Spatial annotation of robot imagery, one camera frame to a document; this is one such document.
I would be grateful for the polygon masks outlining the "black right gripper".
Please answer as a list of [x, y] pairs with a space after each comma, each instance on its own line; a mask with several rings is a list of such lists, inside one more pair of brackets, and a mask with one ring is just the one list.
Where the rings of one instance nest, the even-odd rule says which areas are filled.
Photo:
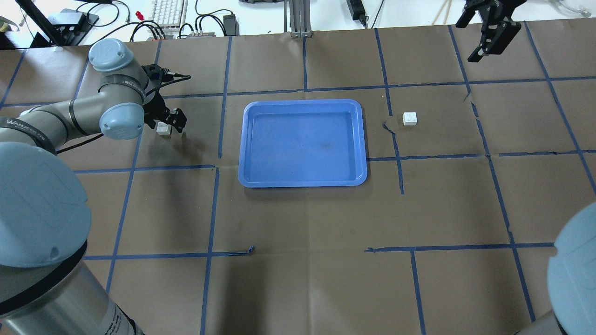
[[525, 0], [467, 0], [455, 27], [467, 27], [478, 13], [481, 17], [481, 40], [468, 56], [469, 63], [479, 63], [487, 55], [500, 55], [521, 30], [521, 23], [512, 20], [515, 9]]

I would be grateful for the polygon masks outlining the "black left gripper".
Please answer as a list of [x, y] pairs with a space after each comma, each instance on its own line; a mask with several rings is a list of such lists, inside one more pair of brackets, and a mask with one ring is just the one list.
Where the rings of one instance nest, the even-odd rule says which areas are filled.
[[170, 109], [160, 93], [154, 93], [153, 98], [147, 104], [143, 105], [143, 122], [150, 129], [155, 130], [158, 122], [164, 122], [171, 125], [179, 134], [183, 133], [187, 124], [187, 117], [180, 108]]

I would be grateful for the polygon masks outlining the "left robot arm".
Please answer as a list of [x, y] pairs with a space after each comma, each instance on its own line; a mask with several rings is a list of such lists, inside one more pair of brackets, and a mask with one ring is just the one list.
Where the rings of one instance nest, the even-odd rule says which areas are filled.
[[141, 66], [112, 38], [93, 44], [88, 61], [102, 75], [95, 94], [1, 118], [0, 313], [17, 335], [143, 334], [83, 261], [88, 196], [58, 155], [71, 140], [131, 140], [159, 122], [182, 132], [187, 117], [160, 89], [190, 75]]

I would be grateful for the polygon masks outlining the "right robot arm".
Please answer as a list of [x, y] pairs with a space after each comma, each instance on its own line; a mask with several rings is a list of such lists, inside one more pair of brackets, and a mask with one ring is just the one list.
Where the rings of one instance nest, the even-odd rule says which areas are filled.
[[[521, 0], [468, 0], [457, 28], [465, 28], [478, 13], [481, 39], [468, 57], [479, 63], [488, 55], [500, 55], [521, 30], [512, 19]], [[557, 253], [547, 267], [551, 311], [520, 331], [521, 335], [593, 335], [595, 333], [595, 205], [573, 216], [554, 242]]]

